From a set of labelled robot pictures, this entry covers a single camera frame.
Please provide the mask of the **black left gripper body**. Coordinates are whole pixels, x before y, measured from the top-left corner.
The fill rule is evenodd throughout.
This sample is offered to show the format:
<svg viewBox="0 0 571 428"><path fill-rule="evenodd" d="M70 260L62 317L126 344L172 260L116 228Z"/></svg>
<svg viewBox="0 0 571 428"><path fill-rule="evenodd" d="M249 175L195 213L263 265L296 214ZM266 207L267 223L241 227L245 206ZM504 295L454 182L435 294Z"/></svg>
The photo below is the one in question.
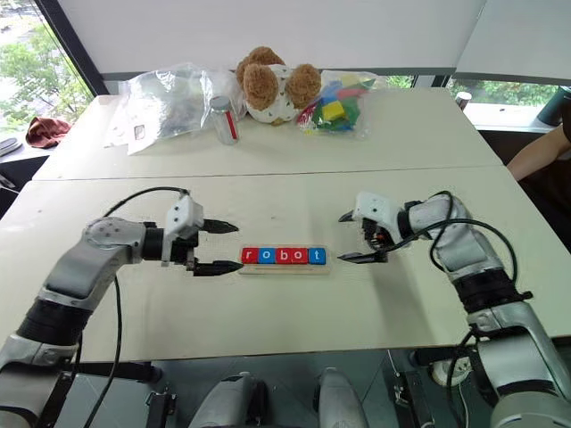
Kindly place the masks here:
<svg viewBox="0 0 571 428"><path fill-rule="evenodd" d="M184 266L187 271L197 272L199 261L194 250L199 246L199 235L189 238L176 238L171 243L170 262Z"/></svg>

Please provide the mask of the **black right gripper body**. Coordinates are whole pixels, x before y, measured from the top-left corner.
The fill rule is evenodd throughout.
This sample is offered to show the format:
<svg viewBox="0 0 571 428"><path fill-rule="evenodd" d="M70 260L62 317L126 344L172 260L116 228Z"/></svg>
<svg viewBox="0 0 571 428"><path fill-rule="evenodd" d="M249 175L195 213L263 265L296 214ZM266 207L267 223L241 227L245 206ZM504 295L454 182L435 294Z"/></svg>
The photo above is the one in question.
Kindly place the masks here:
<svg viewBox="0 0 571 428"><path fill-rule="evenodd" d="M361 228L365 243L371 249L371 253L364 256L364 263L386 263L395 245L388 230L367 218L362 220Z"/></svg>

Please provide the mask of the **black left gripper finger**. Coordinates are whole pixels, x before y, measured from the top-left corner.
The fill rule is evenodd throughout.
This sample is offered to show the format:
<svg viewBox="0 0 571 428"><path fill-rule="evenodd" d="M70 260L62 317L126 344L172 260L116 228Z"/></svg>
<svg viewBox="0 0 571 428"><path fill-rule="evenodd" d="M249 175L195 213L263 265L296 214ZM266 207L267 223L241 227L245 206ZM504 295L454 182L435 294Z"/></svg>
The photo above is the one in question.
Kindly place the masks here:
<svg viewBox="0 0 571 428"><path fill-rule="evenodd" d="M214 260L210 263L195 262L193 273L194 276L199 277L223 276L243 267L243 264L231 260Z"/></svg>
<svg viewBox="0 0 571 428"><path fill-rule="evenodd" d="M223 235L238 232L239 228L227 221L206 218L203 221L203 231L209 234Z"/></svg>

